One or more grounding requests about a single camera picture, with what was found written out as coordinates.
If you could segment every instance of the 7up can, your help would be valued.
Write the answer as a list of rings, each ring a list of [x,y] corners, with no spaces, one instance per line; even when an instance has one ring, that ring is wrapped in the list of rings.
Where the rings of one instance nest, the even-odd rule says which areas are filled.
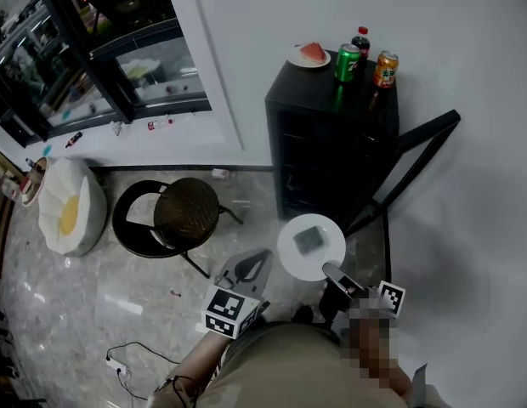
[[[359,60],[360,49],[353,44],[343,44],[337,53],[335,78],[343,83],[352,82]]]

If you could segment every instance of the plate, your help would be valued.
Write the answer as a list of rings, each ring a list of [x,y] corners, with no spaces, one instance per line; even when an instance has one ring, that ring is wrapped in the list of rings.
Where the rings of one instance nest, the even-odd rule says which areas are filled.
[[[303,45],[298,45],[294,47],[294,49],[291,51],[290,56],[288,57],[288,62],[291,64],[294,64],[295,66],[301,66],[302,68],[321,68],[322,66],[326,66],[330,63],[330,60],[332,60],[332,57],[330,54],[324,50],[324,53],[326,54],[326,61],[323,64],[317,64],[316,62],[313,62],[312,60],[305,59],[301,53],[299,52],[299,49],[301,47],[304,47]]]
[[[317,227],[324,240],[324,246],[302,255],[294,236],[311,227]],[[320,281],[326,276],[322,266],[332,262],[341,266],[347,251],[347,244],[341,229],[335,222],[319,214],[303,214],[292,219],[279,234],[277,243],[279,259],[284,268],[303,281]]]

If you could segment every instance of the black cabinet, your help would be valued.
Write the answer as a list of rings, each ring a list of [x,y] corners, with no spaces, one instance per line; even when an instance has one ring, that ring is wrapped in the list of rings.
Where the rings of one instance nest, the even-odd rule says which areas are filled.
[[[348,228],[388,175],[398,149],[397,88],[376,89],[374,62],[350,84],[331,63],[286,62],[266,99],[281,218],[320,213]]]

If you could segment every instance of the egg-shaped bean bag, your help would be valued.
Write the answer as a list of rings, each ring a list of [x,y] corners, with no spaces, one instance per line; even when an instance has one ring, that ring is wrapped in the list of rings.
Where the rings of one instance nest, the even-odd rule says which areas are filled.
[[[99,240],[107,214],[105,194],[94,174],[81,161],[59,159],[41,186],[39,228],[47,247],[82,256]]]

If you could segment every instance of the black window frame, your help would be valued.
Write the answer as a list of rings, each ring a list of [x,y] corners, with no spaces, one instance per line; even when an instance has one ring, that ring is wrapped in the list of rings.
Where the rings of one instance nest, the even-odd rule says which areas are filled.
[[[73,50],[78,63],[109,103],[111,110],[97,116],[89,116],[77,122],[67,122],[53,127],[47,118],[31,102],[26,93],[20,92],[0,66],[0,95],[9,111],[0,117],[0,125],[18,144],[25,147],[38,141],[46,141],[62,134],[121,121],[126,124],[135,119],[165,114],[210,111],[211,105],[205,93],[188,93],[176,99],[144,103],[135,92],[116,61],[116,57],[138,48],[183,37],[177,18],[148,25],[105,44],[94,46],[82,19],[71,0],[42,0],[50,13],[62,39]],[[29,134],[12,117],[14,114],[29,128]]]

